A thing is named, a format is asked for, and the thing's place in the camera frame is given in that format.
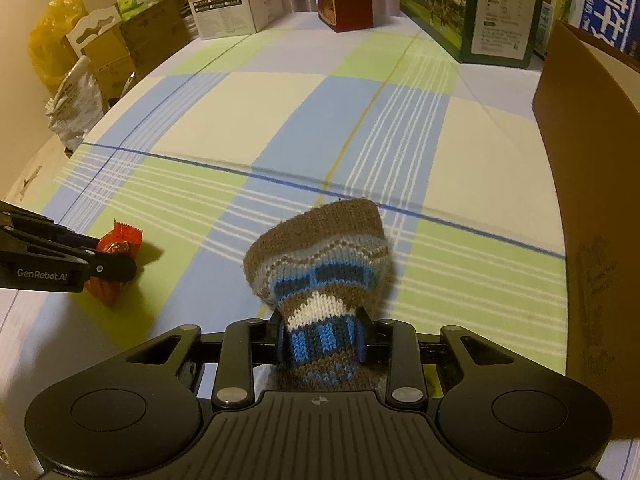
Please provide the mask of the red snack packet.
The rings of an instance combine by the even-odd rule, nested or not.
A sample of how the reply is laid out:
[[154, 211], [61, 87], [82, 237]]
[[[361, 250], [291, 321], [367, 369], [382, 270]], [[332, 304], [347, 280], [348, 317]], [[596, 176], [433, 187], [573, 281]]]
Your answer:
[[125, 285], [136, 276], [142, 236], [134, 226], [115, 221], [111, 231], [99, 239], [98, 258], [85, 288], [104, 306], [114, 307]]

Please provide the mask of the brown blue knitted sock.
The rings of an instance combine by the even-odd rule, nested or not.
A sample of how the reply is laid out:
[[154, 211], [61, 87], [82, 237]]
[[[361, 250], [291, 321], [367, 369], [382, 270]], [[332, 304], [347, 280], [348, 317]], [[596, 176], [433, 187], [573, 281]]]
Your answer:
[[254, 241], [245, 278], [280, 313], [288, 338], [290, 355], [274, 373], [280, 388], [382, 388], [382, 373], [358, 359], [357, 311], [376, 307], [389, 268], [378, 206], [367, 198], [308, 210]]

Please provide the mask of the white patterned bag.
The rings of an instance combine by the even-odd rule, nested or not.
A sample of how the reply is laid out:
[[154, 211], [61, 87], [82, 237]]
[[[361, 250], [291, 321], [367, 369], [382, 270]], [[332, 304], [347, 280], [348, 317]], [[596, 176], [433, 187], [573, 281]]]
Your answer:
[[81, 55], [47, 102], [46, 116], [49, 129], [71, 152], [104, 116], [102, 92], [85, 55]]

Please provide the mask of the yellow plastic bag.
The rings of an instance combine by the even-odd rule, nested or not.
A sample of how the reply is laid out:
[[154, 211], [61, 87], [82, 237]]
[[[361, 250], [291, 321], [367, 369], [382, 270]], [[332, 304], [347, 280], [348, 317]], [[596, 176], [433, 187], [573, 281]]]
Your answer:
[[52, 0], [28, 36], [28, 56], [51, 96], [78, 60], [66, 35], [88, 14], [84, 0]]

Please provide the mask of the checkered bed sheet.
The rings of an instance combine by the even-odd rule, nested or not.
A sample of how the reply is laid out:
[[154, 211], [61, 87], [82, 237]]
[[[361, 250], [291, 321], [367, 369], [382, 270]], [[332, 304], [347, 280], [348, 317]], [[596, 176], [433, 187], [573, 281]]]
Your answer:
[[337, 34], [311, 13], [196, 40], [136, 84], [72, 156], [49, 142], [9, 201], [91, 236], [143, 233], [114, 308], [88, 292], [1, 294], [1, 474], [39, 474], [24, 435], [42, 389], [165, 330], [267, 308], [242, 260], [282, 220], [343, 197], [380, 207], [383, 308], [423, 333], [474, 330], [562, 372], [564, 240], [525, 70], [457, 63], [408, 18]]

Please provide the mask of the brown cardboard boxes stack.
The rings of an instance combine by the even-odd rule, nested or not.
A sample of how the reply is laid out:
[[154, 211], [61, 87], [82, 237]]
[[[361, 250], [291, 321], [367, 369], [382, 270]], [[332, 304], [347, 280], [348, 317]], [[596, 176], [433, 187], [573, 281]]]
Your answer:
[[123, 18], [110, 6], [77, 22], [66, 39], [78, 56], [89, 59], [89, 70], [105, 102], [119, 100], [126, 88], [191, 41], [185, 8], [186, 0], [160, 0]]

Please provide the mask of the large brown cardboard box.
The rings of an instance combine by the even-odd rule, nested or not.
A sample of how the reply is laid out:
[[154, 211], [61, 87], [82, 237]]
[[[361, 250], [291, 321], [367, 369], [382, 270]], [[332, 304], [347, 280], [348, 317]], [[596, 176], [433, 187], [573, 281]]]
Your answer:
[[605, 400], [613, 436], [639, 434], [639, 64], [554, 26], [533, 111], [564, 233], [566, 371]]

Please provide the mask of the green milk carton box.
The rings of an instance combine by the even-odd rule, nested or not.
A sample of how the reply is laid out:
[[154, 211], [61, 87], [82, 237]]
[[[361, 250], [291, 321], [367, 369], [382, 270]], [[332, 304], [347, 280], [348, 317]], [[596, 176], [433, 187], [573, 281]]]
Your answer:
[[399, 0], [457, 62], [526, 68], [542, 0]]

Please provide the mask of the blue white carton box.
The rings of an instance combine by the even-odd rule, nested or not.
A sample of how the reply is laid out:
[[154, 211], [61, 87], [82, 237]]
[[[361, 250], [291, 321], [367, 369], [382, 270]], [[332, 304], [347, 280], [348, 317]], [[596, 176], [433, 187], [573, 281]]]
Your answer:
[[639, 57], [639, 0], [542, 0], [534, 45], [542, 58], [559, 22], [589, 32], [635, 60]]

